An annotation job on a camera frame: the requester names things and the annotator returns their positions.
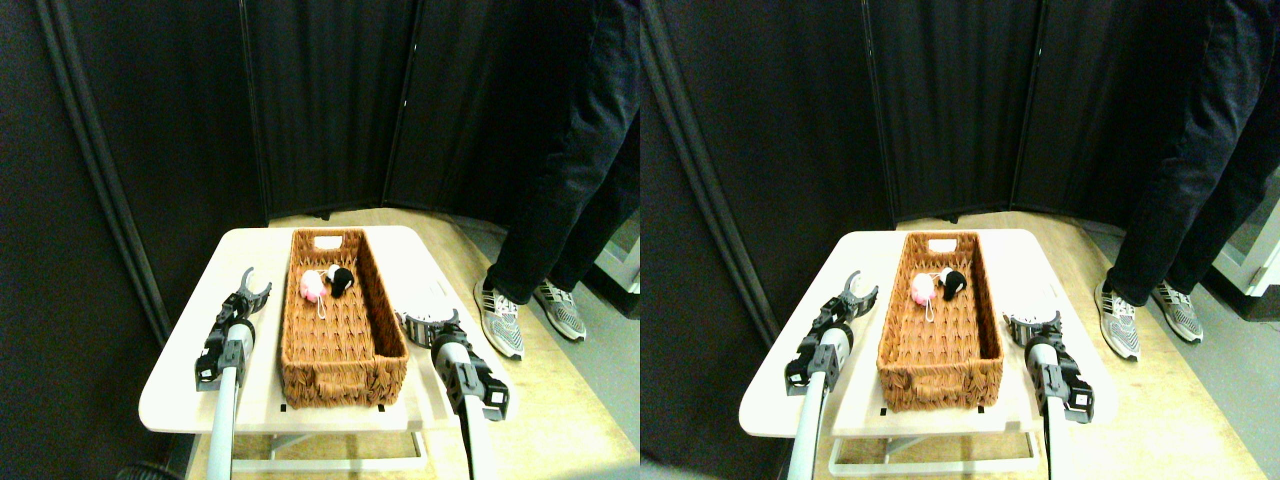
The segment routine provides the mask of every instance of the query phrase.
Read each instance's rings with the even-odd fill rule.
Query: white sneaker
[[[1120,356],[1120,358],[1138,361],[1142,353],[1138,347],[1138,324],[1134,321],[1137,311],[1133,305],[1120,298],[1112,289],[1102,292],[1106,280],[1093,289],[1093,303],[1098,306],[1098,323],[1102,328],[1102,339],[1107,340],[1107,347]]]
[[[543,280],[534,289],[534,298],[538,298],[538,303],[547,311],[547,320],[552,323],[556,332],[559,332],[561,337],[564,337],[570,342],[586,339],[586,326],[582,325],[582,320],[577,316],[577,305],[573,302],[572,293],[564,292],[550,282]]]
[[[520,334],[520,324],[516,323],[516,312],[520,306],[503,297],[497,289],[485,289],[484,278],[476,282],[472,294],[476,300],[476,307],[480,308],[480,328],[484,330],[485,338],[489,339],[489,344],[504,357],[521,360],[525,356],[525,339]]]
[[[1169,283],[1161,282],[1156,285],[1152,297],[1156,297],[1156,305],[1160,306],[1160,311],[1165,312],[1165,321],[1178,337],[1188,343],[1204,340],[1204,329],[1201,328],[1199,319],[1196,317],[1196,307],[1192,306],[1189,296],[1172,289]]]

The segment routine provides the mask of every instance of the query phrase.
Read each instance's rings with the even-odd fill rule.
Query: pink plush toy
[[[933,297],[938,292],[933,289],[934,274],[918,274],[911,279],[911,300],[924,307],[924,321],[933,321]]]
[[[919,274],[911,279],[911,300],[919,306],[925,306],[933,297],[938,293],[933,289],[933,276],[929,274]]]
[[[315,270],[307,270],[306,273],[302,274],[302,282],[298,285],[298,293],[301,293],[303,297],[307,297],[308,302],[315,303],[316,300],[324,297],[329,292],[324,288],[324,279],[320,278],[320,274],[316,273]]]

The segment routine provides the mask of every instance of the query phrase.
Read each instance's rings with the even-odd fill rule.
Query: black plush toy
[[[352,275],[351,270],[338,265],[330,265],[329,275],[326,276],[329,278],[329,287],[334,298],[342,297],[343,292],[356,284],[356,275]]]
[[[948,302],[956,297],[956,293],[969,287],[969,280],[964,278],[964,274],[950,268],[942,269],[938,274],[938,283],[942,284],[942,300]]]

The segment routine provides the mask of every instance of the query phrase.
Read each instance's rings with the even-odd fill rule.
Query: table leg
[[[278,435],[271,439],[271,460],[233,460],[234,472],[284,471],[402,471],[426,468],[426,444],[422,433],[413,431],[413,457],[403,458],[349,458],[349,460],[276,460],[275,451],[301,442],[307,435]]]
[[[1021,458],[998,460],[968,460],[947,462],[918,462],[918,463],[890,463],[888,456],[902,451],[923,438],[896,438],[888,442],[884,451],[883,463],[840,463],[840,448],[844,445],[842,438],[836,438],[831,447],[831,458],[827,468],[833,476],[876,476],[876,475],[946,475],[946,474],[992,474],[1019,470],[1036,470],[1039,467],[1039,442],[1034,431],[1027,434],[1027,448],[1030,456]]]

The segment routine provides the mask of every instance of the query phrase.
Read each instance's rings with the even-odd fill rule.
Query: black curtain
[[[781,326],[841,236],[892,228],[863,15],[856,3],[646,8],[662,23],[649,26],[657,58],[646,61],[669,60],[682,79],[649,83],[685,91],[652,92],[639,123],[654,239],[645,262],[657,266],[646,270],[655,303],[643,326],[641,453],[721,477],[773,477],[787,443],[737,422],[768,351],[744,306],[764,303]],[[682,108],[694,118],[672,113]],[[699,161],[713,180],[689,177],[685,163]],[[719,228],[733,232],[709,229],[694,182],[721,189],[736,228]],[[741,239],[765,302],[735,284],[732,253],[713,241],[722,234]]]
[[[416,4],[247,5],[269,215],[379,205]]]
[[[70,9],[76,44],[170,324],[223,233],[266,227],[234,3]]]
[[[0,477],[106,479],[160,461],[138,421],[159,356],[63,102],[33,1],[0,5]]]
[[[1014,207],[1128,221],[1183,119],[1207,4],[1050,4]]]
[[[640,453],[723,479],[767,477],[781,467],[786,443],[742,431],[737,406],[768,348],[703,223],[649,92],[636,123],[644,132],[645,236],[659,239],[645,244],[645,262],[655,268],[645,270],[650,314],[640,324]]]
[[[896,219],[1007,207],[1037,3],[869,6]]]
[[[892,228],[859,5],[662,13],[707,154],[785,321],[841,236]]]
[[[426,3],[385,202],[507,223],[563,132],[590,1]]]

